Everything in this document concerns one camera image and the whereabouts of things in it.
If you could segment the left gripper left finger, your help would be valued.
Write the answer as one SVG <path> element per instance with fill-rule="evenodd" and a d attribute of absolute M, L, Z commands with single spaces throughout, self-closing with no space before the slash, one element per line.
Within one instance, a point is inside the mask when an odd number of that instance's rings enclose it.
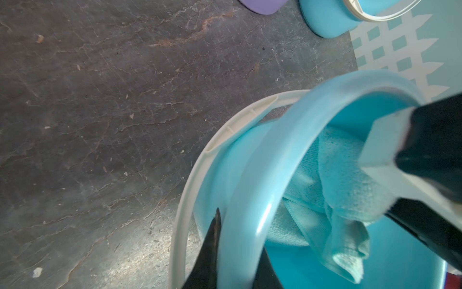
<path fill-rule="evenodd" d="M 221 233 L 221 214 L 216 209 L 195 265 L 182 289 L 216 289 L 217 257 Z"/>

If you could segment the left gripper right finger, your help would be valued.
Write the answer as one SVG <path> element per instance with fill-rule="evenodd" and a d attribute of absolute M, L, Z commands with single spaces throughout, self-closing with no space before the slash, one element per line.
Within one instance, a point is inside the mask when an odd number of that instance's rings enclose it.
<path fill-rule="evenodd" d="M 252 289 L 283 289 L 265 248 L 261 254 Z"/>

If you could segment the light green cloth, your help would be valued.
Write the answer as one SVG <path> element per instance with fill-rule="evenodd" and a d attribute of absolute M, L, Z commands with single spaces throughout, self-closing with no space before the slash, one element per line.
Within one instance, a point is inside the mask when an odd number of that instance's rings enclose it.
<path fill-rule="evenodd" d="M 397 201 L 359 167 L 363 145 L 325 127 L 296 168 L 267 235 L 271 243 L 311 248 L 323 266 L 355 284 L 370 255 L 367 227 Z"/>

